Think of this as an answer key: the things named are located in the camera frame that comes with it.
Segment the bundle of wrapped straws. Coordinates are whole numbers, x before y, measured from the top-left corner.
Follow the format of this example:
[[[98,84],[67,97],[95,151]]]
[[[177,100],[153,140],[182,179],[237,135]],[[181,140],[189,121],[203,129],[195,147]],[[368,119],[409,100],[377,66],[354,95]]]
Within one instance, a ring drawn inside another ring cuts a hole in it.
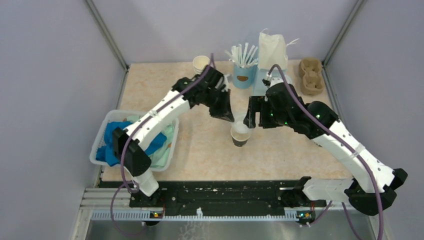
[[[230,48],[230,51],[225,50],[224,53],[237,67],[247,69],[259,63],[259,58],[257,56],[258,50],[258,46],[250,45],[246,42],[244,46],[241,44],[234,45]]]

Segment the blue straw holder cup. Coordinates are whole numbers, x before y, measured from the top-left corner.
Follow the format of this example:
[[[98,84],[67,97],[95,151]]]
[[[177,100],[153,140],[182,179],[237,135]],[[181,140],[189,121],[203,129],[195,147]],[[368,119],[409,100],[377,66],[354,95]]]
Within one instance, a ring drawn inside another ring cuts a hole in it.
[[[256,77],[257,67],[251,66],[248,68],[239,67],[236,64],[233,66],[233,85],[238,89],[249,88]]]

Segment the stack of paper cups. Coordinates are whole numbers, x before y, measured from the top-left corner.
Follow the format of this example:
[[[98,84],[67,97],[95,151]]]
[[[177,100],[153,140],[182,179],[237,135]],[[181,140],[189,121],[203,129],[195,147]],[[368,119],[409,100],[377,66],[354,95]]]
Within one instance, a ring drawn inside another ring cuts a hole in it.
[[[209,65],[210,58],[205,55],[198,55],[192,61],[192,66],[195,74],[201,74],[203,69]]]

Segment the light green cloth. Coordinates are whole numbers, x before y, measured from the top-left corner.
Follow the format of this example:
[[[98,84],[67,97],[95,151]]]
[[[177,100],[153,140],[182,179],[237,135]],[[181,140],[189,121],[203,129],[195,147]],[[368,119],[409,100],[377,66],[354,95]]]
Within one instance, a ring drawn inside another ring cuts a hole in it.
[[[151,168],[162,169],[167,164],[174,130],[173,124],[167,125],[155,136],[145,150],[145,153],[151,159]]]

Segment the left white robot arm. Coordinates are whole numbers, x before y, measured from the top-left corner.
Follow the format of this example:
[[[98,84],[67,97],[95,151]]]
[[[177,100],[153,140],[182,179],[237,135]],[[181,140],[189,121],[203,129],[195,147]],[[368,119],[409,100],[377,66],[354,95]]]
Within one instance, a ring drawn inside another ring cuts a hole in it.
[[[134,188],[129,188],[129,192],[142,192],[141,200],[149,207],[156,206],[161,194],[147,148],[176,118],[198,105],[208,107],[212,118],[234,122],[230,94],[229,75],[207,65],[201,74],[177,80],[166,96],[139,120],[123,129],[114,129],[112,152],[120,162],[121,176],[125,172],[131,175]]]

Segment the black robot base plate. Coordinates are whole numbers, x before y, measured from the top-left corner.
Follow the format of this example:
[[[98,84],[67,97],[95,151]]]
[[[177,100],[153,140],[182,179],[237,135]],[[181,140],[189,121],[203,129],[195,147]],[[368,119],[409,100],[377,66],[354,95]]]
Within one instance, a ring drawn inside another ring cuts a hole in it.
[[[286,208],[325,207],[325,200],[310,201],[296,180],[159,181],[152,196],[133,193],[131,208],[158,208],[165,216],[206,217],[283,216]]]

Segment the light blue paper bag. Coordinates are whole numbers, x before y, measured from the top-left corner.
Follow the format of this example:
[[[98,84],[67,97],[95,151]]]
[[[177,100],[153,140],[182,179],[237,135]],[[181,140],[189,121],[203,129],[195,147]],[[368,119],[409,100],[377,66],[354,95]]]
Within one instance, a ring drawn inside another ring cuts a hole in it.
[[[255,77],[252,84],[252,96],[264,96],[267,90],[262,79],[274,64],[278,64],[283,71],[288,68],[289,58],[287,47],[297,43],[299,38],[286,43],[282,34],[270,34],[268,28],[259,33],[258,64],[255,67]]]

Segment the brown pulp cup carrier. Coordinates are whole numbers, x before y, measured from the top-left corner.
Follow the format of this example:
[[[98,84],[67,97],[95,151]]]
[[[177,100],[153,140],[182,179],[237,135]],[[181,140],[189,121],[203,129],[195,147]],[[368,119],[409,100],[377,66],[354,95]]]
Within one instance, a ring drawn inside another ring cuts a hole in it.
[[[324,91],[323,65],[314,57],[303,58],[298,65],[298,74],[301,78],[300,90],[304,95],[316,96]]]

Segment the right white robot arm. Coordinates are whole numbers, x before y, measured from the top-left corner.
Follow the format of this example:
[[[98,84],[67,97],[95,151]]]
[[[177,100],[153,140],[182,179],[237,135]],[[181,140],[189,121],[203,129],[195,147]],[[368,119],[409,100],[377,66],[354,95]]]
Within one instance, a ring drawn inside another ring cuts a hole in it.
[[[244,124],[248,128],[289,127],[330,152],[351,173],[345,179],[302,177],[293,189],[293,200],[299,206],[311,201],[349,203],[368,216],[392,206],[396,189],[407,173],[391,168],[373,156],[325,103],[304,103],[293,85],[276,83],[264,96],[251,96]]]

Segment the blue cloth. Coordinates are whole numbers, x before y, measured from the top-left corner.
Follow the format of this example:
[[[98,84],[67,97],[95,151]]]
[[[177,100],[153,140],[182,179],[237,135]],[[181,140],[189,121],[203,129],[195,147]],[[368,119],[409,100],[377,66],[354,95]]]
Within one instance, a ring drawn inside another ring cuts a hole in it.
[[[101,146],[97,149],[95,159],[101,162],[106,163],[108,166],[113,167],[120,164],[120,160],[114,156],[113,153],[113,137],[112,132],[116,128],[123,129],[129,126],[131,121],[112,121],[106,125],[103,140],[104,146]],[[160,132],[149,144],[148,148],[145,150],[145,153],[152,160],[152,165],[154,161],[158,161],[162,156],[154,156],[156,153],[159,153],[160,150],[164,147],[168,140],[168,136],[163,132]]]

